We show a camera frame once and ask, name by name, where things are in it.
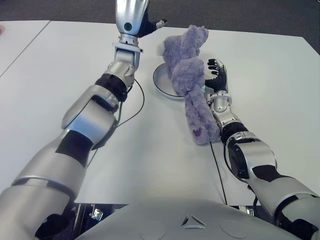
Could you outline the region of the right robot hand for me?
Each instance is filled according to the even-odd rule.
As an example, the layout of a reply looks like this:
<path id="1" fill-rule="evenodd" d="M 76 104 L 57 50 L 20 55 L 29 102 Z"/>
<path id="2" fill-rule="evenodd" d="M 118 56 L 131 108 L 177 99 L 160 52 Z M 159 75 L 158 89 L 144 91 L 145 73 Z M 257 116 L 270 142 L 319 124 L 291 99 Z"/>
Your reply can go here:
<path id="1" fill-rule="evenodd" d="M 215 92 L 228 91 L 227 70 L 225 65 L 215 58 L 207 62 L 210 77 L 205 79 L 205 86 L 213 89 Z"/>

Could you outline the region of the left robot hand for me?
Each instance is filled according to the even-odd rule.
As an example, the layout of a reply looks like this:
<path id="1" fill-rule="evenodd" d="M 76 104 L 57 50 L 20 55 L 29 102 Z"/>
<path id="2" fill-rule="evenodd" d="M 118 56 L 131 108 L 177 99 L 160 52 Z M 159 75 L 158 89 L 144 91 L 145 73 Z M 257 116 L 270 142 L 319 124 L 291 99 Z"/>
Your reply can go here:
<path id="1" fill-rule="evenodd" d="M 115 23 L 121 35 L 136 38 L 147 36 L 164 27 L 168 20 L 149 20 L 149 0 L 117 0 L 115 6 Z"/>

